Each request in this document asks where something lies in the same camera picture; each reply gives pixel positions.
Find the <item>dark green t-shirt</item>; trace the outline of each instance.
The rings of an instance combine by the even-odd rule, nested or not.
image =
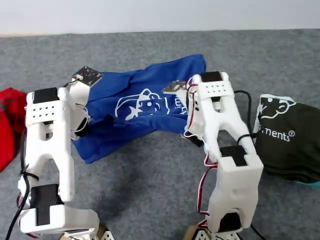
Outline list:
[[[318,108],[263,94],[254,130],[256,151],[267,172],[303,183],[320,181]]]

